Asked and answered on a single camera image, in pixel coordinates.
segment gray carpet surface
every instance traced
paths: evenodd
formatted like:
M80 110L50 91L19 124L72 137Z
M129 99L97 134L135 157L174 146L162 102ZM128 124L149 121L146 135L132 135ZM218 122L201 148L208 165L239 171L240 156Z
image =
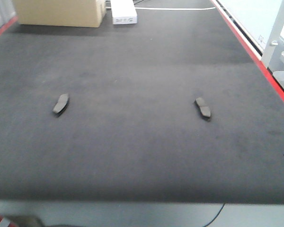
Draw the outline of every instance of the gray carpet surface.
M284 103L218 11L137 12L0 37L0 198L283 204Z

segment white power strip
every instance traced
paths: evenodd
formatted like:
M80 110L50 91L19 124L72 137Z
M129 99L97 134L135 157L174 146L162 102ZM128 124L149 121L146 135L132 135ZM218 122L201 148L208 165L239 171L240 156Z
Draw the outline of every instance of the white power strip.
M114 25L137 24L133 0L110 0Z

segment black object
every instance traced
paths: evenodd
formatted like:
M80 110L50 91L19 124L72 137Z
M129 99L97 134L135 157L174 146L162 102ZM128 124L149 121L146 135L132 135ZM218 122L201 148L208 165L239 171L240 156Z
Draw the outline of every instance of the black object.
M225 203L221 206L221 208L219 209L219 211L218 211L218 213L216 214L216 216L214 216L214 218L213 218L208 224L206 224L206 225L203 226L203 227L208 227L208 226L210 226L210 225L217 219L217 217L220 215L220 213L221 213L221 211L223 210L224 206L225 206Z
M138 4L138 3L142 2L142 1L145 1L145 0L136 1L133 4L136 5L136 4Z
M205 120L210 121L212 114L204 99L201 97L197 98L195 104L199 107L202 117Z
M54 114L56 114L59 117L67 108L69 100L70 97L68 94L60 95L57 104L53 108Z

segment brake pad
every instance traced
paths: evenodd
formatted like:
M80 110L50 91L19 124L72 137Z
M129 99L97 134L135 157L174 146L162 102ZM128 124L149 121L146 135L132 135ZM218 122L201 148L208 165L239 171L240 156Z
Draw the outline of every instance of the brake pad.
M60 95L57 104L53 108L53 113L60 116L67 108L69 101L70 97L68 94Z
M199 97L195 100L195 104L199 107L202 117L210 121L212 113L209 106L206 104L203 98Z

